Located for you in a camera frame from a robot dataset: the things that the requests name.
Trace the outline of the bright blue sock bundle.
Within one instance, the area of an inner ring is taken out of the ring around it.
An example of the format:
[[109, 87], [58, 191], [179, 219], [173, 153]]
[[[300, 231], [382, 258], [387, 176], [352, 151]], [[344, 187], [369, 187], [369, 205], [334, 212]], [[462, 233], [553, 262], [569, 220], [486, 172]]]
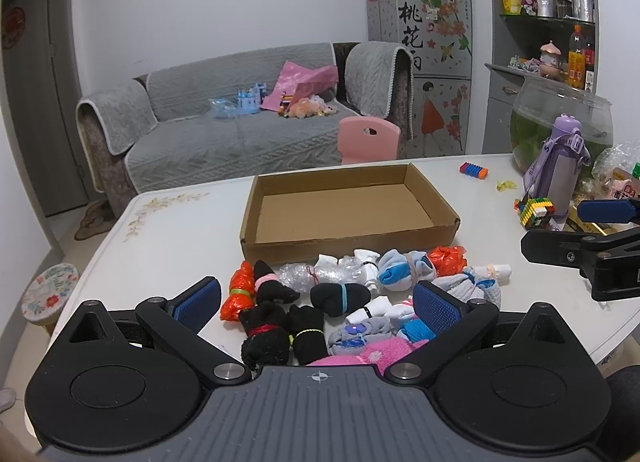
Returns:
[[399, 329], [398, 335], [412, 344], [420, 341], [433, 341], [436, 334], [420, 319], [405, 322]]

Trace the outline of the grey white sock bundle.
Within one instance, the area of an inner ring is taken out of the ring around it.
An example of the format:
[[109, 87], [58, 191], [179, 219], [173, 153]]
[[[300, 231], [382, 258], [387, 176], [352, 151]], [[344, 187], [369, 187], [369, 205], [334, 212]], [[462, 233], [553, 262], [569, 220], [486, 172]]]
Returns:
[[433, 284], [462, 303], [482, 299], [501, 307], [499, 281], [485, 268], [465, 267], [460, 273], [439, 275], [433, 280]]

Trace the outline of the orange plastic bag bundle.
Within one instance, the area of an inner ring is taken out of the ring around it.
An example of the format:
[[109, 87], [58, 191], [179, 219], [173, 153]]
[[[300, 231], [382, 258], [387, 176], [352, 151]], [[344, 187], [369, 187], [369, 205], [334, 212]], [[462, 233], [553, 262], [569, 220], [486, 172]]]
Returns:
[[468, 265], [466, 250], [459, 245], [435, 247], [427, 254], [439, 277], [461, 273]]

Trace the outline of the white sock peach band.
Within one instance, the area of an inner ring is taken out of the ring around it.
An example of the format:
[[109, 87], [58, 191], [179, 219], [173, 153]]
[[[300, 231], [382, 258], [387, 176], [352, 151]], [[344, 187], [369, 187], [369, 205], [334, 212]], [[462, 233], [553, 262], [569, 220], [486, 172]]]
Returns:
[[473, 266], [472, 270], [477, 280], [490, 279], [499, 285], [508, 284], [512, 274], [512, 268], [507, 263], [498, 263], [498, 265], [488, 263], [484, 266]]

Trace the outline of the orange bag green band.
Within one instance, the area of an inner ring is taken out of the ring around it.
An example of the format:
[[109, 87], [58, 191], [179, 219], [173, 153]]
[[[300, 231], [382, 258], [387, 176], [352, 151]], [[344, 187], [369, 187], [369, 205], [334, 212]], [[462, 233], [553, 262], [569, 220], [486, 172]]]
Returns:
[[255, 306], [255, 297], [254, 269], [251, 263], [243, 260], [230, 279], [228, 296], [220, 308], [220, 320], [238, 321], [243, 310]]

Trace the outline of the pink fluffy sock bundle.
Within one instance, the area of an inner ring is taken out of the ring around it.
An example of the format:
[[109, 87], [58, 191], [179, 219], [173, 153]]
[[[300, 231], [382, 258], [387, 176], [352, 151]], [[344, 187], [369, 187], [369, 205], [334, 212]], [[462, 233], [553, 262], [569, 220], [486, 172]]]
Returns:
[[384, 374], [385, 370], [400, 359], [412, 354], [420, 347], [427, 344], [427, 339], [411, 343], [405, 338], [392, 337], [385, 341], [378, 341], [364, 347], [355, 355], [333, 355], [314, 361], [311, 367], [335, 367], [335, 366], [365, 366], [371, 364], [378, 369], [378, 373]]

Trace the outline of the white blue sock bundle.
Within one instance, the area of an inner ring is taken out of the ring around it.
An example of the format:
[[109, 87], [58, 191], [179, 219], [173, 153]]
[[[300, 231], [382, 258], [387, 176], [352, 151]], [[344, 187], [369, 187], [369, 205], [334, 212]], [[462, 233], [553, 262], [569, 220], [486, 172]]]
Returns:
[[378, 284], [390, 292], [406, 292], [419, 282], [431, 282], [437, 271], [426, 252], [386, 252], [378, 261]]

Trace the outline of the black sock red band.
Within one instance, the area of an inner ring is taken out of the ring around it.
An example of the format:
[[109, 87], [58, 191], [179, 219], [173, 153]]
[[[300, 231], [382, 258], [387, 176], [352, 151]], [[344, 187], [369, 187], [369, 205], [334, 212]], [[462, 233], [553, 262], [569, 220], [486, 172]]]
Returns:
[[267, 366], [286, 366], [290, 359], [288, 316], [276, 303], [263, 301], [239, 314], [246, 334], [241, 346], [241, 358], [252, 371]]

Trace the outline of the black sock pink band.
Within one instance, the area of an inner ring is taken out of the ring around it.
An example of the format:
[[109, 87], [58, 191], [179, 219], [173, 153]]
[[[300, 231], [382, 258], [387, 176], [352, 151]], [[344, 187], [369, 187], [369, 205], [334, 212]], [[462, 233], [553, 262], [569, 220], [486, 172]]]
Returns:
[[265, 303], [265, 301], [277, 304], [292, 304], [299, 299], [299, 294], [294, 289], [284, 285], [268, 263], [262, 260], [257, 260], [254, 265], [254, 288], [257, 305]]

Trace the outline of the grey sock blue flower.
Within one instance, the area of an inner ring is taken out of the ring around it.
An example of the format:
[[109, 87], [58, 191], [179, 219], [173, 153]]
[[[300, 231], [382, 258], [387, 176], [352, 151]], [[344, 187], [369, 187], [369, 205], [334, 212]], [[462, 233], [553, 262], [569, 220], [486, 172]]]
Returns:
[[390, 318], [372, 317], [356, 324], [345, 324], [328, 337], [330, 355], [358, 355], [361, 350], [393, 337]]

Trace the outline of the black sock yellow band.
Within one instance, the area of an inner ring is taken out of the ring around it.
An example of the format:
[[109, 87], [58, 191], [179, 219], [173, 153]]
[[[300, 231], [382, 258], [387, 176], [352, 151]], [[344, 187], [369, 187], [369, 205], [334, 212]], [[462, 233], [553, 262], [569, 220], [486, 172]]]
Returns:
[[294, 357], [300, 366], [308, 366], [329, 356], [321, 309], [292, 305], [288, 309], [288, 333], [292, 338]]

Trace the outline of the rubiks cube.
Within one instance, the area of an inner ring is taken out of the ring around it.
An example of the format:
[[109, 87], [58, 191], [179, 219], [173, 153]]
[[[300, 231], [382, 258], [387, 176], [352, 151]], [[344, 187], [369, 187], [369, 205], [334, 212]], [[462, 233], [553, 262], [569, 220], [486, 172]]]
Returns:
[[525, 197], [514, 201], [520, 224], [525, 230], [542, 228], [548, 225], [555, 213], [553, 203], [547, 197]]

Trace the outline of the purple water bottle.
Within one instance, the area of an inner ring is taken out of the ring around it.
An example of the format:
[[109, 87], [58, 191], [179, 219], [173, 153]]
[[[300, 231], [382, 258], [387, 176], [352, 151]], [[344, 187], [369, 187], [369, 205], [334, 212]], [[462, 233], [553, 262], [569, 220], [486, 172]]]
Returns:
[[547, 197], [553, 203], [555, 228], [566, 220], [579, 174], [590, 164], [582, 123], [574, 116], [559, 115], [550, 137], [544, 140], [537, 158], [524, 175], [527, 197]]

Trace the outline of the white sock small bundle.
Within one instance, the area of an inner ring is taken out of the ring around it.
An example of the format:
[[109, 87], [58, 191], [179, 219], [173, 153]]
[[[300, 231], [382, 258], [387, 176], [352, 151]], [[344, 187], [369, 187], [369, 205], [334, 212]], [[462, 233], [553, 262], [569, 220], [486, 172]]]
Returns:
[[378, 261], [381, 255], [375, 251], [370, 251], [370, 249], [357, 248], [354, 250], [354, 256], [362, 263], [367, 282], [374, 283], [378, 281]]

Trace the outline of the orange drink bottle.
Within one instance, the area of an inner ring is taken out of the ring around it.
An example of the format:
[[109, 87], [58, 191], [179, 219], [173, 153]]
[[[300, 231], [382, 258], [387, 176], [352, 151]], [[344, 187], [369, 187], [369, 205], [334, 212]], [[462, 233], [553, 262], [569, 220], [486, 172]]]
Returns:
[[584, 36], [582, 36], [582, 26], [580, 25], [574, 26], [574, 32], [572, 36], [570, 36], [567, 65], [568, 84], [575, 89], [584, 88], [586, 56], [585, 41]]

